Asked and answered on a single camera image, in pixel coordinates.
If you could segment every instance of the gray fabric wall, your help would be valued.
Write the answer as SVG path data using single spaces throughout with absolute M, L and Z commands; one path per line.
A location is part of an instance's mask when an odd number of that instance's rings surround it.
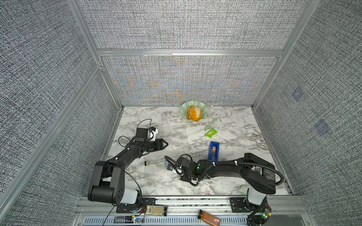
M 117 111 L 99 75 L 1 226 L 70 225 Z
M 308 0 L 79 0 L 98 49 L 282 50 Z M 275 57 L 104 57 L 125 105 L 250 105 Z
M 307 0 L 79 0 L 98 48 L 282 49 Z
M 362 225 L 362 1 L 322 0 L 256 112 L 319 226 Z
M 105 56 L 125 105 L 251 105 L 276 57 Z
M 96 63 L 66 0 L 2 1 L 0 195 Z

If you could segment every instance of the white marble surface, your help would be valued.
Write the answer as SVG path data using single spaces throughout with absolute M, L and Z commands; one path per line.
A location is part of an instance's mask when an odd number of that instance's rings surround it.
M 232 160 L 253 153 L 268 162 L 274 160 L 266 146 L 254 115 L 249 107 L 209 107 L 207 119 L 198 122 L 186 120 L 180 114 L 179 107 L 126 107 L 114 137 L 108 158 L 112 158 L 123 150 L 118 144 L 122 135 L 135 136 L 137 124 L 151 118 L 151 125 L 159 129 L 156 138 L 163 138 L 169 146 L 162 151 L 136 159 L 126 169 L 139 183 L 143 195 L 245 195 L 250 185 L 241 178 L 216 177 L 203 180 L 199 186 L 180 181 L 180 176 L 160 169 L 156 166 L 141 166 L 145 160 L 159 156 L 188 153 L 197 162 L 207 159 L 210 141 L 220 143 L 219 161 Z M 217 130 L 212 138 L 205 136 L 204 128 L 214 118 L 218 118 L 212 126 Z M 140 127 L 146 128 L 150 121 L 143 122 Z M 126 187 L 138 189 L 134 181 L 126 175 Z M 276 195 L 287 195 L 285 186 L 277 187 Z

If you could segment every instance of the scalloped bowl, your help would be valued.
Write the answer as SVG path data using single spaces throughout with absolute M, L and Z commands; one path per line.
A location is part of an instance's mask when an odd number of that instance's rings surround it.
M 201 109 L 201 118 L 205 119 L 207 118 L 207 114 L 209 112 L 209 109 L 207 108 L 206 104 L 202 103 L 201 101 L 187 101 L 183 105 L 181 105 L 181 114 L 185 116 L 185 119 L 189 119 L 189 115 L 187 114 L 187 109 L 191 106 L 197 106 Z

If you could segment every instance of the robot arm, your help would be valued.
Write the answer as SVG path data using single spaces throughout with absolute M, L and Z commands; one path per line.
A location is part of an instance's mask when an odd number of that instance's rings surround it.
M 93 170 L 88 189 L 88 200 L 107 202 L 118 205 L 125 192 L 125 169 L 136 158 L 150 152 L 163 150 L 168 143 L 163 139 L 155 139 L 157 129 L 137 128 L 136 136 L 115 157 L 107 161 L 98 161 Z
M 174 168 L 179 168 L 182 171 L 179 173 L 182 174 L 180 179 L 189 183 L 191 179 L 197 180 L 198 183 L 203 179 L 217 176 L 233 176 L 244 178 L 260 193 L 272 195 L 275 194 L 275 186 L 284 180 L 283 175 L 275 170 L 273 164 L 251 153 L 245 153 L 243 158 L 219 162 L 202 159 L 196 163 L 183 156 L 180 156 L 176 162 L 167 156 L 165 159 L 171 162 Z M 275 183 L 275 174 L 281 177 L 277 183 Z

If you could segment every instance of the green snack packet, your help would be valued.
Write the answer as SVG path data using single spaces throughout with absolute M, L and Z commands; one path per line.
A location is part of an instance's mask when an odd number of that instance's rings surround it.
M 214 128 L 212 128 L 209 132 L 207 132 L 205 135 L 208 137 L 212 137 L 214 134 L 218 133 Z

